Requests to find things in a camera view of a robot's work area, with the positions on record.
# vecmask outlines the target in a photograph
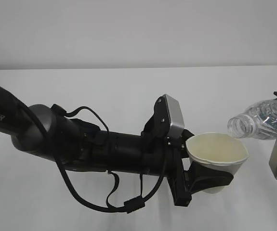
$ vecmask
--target white table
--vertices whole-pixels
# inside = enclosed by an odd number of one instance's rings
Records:
[[[0,85],[27,105],[57,103],[68,111],[93,108],[112,131],[139,134],[158,96],[176,98],[194,134],[226,132],[230,117],[248,105],[272,99],[277,66],[3,70]],[[88,112],[79,117],[99,124]],[[189,207],[173,205],[166,180],[146,207],[103,214],[77,203],[54,162],[15,150],[0,133],[0,231],[247,231],[277,230],[277,181],[268,166],[274,141],[242,140],[250,157],[233,182],[214,195],[199,192]],[[87,200],[105,205],[113,186],[106,173],[69,175]],[[144,193],[157,177],[144,177]],[[120,173],[111,202],[139,195],[139,177]]]

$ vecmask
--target paper cup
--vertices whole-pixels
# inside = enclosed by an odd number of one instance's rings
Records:
[[[190,161],[204,167],[229,172],[234,175],[249,157],[242,142],[223,133],[202,133],[186,141]],[[223,187],[204,190],[206,193],[218,193]]]

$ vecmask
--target robotic arm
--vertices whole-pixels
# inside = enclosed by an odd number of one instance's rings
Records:
[[[92,123],[71,118],[80,110],[91,111],[106,131]],[[71,113],[54,104],[51,108],[36,104],[27,107],[7,90],[0,87],[0,132],[9,134],[14,147],[20,151],[55,161],[74,198],[82,205],[101,212],[133,212],[145,206],[167,178],[174,204],[188,206],[192,194],[201,190],[228,185],[233,175],[203,167],[192,162],[184,170],[182,158],[188,158],[185,141],[193,134],[185,129],[178,101],[165,94],[154,105],[154,113],[140,135],[109,131],[101,118],[89,107]],[[75,191],[66,170],[112,171],[159,176],[155,187],[146,196],[137,196],[114,207],[93,205]]]

